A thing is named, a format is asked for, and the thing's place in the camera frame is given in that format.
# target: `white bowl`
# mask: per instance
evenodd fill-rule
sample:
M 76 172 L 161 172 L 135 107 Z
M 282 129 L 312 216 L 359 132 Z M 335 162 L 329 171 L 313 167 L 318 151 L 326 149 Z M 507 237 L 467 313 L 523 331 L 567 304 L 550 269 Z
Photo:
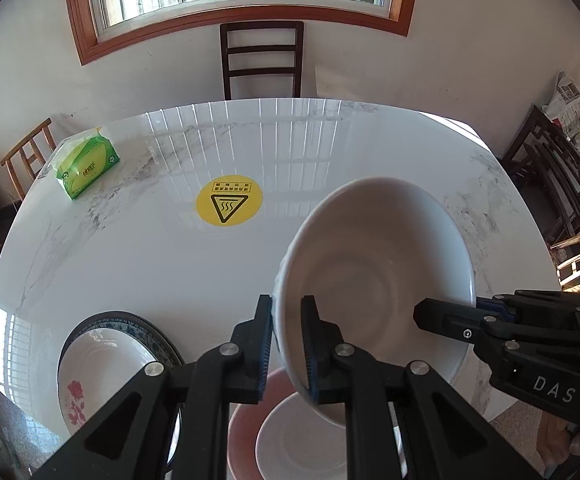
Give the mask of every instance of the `white bowl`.
M 257 436 L 265 480 L 345 480 L 345 430 L 318 416 L 296 393 L 270 412 Z
M 301 298 L 376 359 L 421 359 L 452 381 L 467 343 L 419 330 L 424 298 L 474 306 L 470 255 L 452 218 L 429 193 L 394 178 L 366 178 L 330 193 L 305 219 L 281 262 L 273 293 L 275 336 L 286 371 L 310 404 Z M 345 424 L 343 406 L 316 406 Z
M 74 434 L 136 373 L 155 357 L 132 336 L 113 328 L 96 328 L 75 339 L 59 363 L 59 404 L 65 425 Z M 177 417 L 167 461 L 179 441 Z

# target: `dark wooden chair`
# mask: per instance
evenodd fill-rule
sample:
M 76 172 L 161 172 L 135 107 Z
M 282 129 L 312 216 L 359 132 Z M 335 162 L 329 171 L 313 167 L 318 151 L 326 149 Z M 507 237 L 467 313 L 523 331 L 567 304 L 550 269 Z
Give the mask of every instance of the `dark wooden chair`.
M 264 44 L 248 46 L 228 46 L 228 33 L 233 30 L 260 30 L 265 28 L 294 29 L 294 44 Z M 230 56 L 252 52 L 294 52 L 292 66 L 275 66 L 265 68 L 244 68 L 230 70 Z M 223 64 L 223 92 L 225 100 L 232 99 L 230 79 L 248 75 L 291 75 L 292 97 L 301 97 L 301 69 L 303 66 L 303 22 L 263 21 L 236 22 L 221 24 L 221 62 Z
M 54 143 L 54 139 L 52 139 L 52 134 L 50 133 L 49 128 L 51 123 L 52 121 L 49 119 L 43 121 L 29 134 L 23 137 L 23 139 L 21 139 L 17 143 L 17 145 L 14 148 L 12 148 L 6 154 L 6 156 L 4 156 L 1 159 L 1 165 L 6 166 L 8 168 L 8 173 L 10 174 L 10 178 L 12 179 L 12 183 L 14 184 L 14 187 L 17 190 L 19 198 L 22 200 L 26 197 L 26 193 L 23 191 L 23 186 L 21 185 L 19 177 L 17 176 L 17 173 L 14 171 L 14 166 L 12 165 L 12 157 L 15 156 L 17 153 L 19 153 L 19 155 L 21 156 L 21 160 L 23 161 L 23 167 L 26 168 L 26 171 L 28 172 L 30 178 L 32 180 L 35 180 L 36 175 L 41 170 L 39 169 L 38 171 L 34 171 L 32 169 L 32 166 L 30 166 L 30 164 L 32 162 L 37 161 L 39 164 L 41 164 L 41 167 L 43 167 L 44 164 L 46 163 L 44 156 L 41 154 L 41 151 L 36 145 L 35 137 L 41 132 L 43 132 L 51 152 L 54 152 L 54 150 L 56 149 L 56 144 Z M 30 156 L 27 156 L 26 152 L 23 150 L 24 146 L 26 146 L 27 144 L 30 144 L 30 146 L 32 147 L 33 153 Z
M 514 160 L 521 147 L 525 156 Z M 548 244 L 580 232 L 580 154 L 563 131 L 537 107 L 532 107 L 501 165 L 519 190 L 538 180 L 547 191 L 557 213 L 556 222 L 541 233 Z

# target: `black device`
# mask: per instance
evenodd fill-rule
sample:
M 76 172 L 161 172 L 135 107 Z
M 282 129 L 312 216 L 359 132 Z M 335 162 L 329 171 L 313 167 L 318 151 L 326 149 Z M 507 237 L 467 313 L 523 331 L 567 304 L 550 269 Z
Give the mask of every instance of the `black device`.
M 225 479 L 229 404 L 256 404 L 265 391 L 271 303 L 260 296 L 254 318 L 195 363 L 148 364 L 33 479 L 163 478 L 183 403 L 172 479 Z M 473 343 L 492 370 L 492 386 L 580 424 L 579 295 L 517 290 L 478 298 L 476 308 L 427 299 L 415 307 L 414 319 L 423 330 Z M 346 343 L 337 325 L 319 318 L 312 296 L 301 301 L 301 329 L 313 400 L 345 404 L 349 480 L 402 477 L 388 402 L 408 480 L 540 478 L 427 363 L 390 365 Z M 578 459 L 574 468 L 572 478 L 579 480 Z

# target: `yellow circular sticker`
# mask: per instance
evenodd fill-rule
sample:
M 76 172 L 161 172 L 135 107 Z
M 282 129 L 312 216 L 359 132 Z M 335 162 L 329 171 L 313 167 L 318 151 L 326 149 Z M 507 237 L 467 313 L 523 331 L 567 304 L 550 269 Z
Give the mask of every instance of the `yellow circular sticker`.
M 257 214 L 263 192 L 243 175 L 215 178 L 196 197 L 196 210 L 206 222 L 220 227 L 240 224 Z

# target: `wooden window frame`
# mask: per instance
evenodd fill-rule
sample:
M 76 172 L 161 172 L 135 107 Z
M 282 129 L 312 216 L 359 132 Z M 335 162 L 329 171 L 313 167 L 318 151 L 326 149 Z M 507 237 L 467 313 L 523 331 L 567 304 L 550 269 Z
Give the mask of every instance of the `wooden window frame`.
M 201 10 L 129 30 L 106 40 L 97 38 L 90 0 L 66 0 L 70 26 L 81 64 L 163 34 L 185 28 L 249 20 L 316 20 L 377 28 L 407 36 L 415 0 L 391 0 L 387 18 L 355 10 L 304 5 L 249 5 Z

